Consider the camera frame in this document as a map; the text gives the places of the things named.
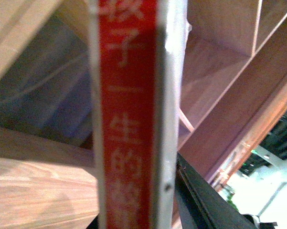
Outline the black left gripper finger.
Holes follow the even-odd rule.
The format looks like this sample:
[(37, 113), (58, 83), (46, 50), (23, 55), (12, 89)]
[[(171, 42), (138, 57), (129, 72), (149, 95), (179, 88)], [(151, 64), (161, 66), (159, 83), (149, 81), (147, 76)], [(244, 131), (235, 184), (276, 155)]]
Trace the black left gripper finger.
[(184, 229), (256, 229), (177, 154), (175, 197)]

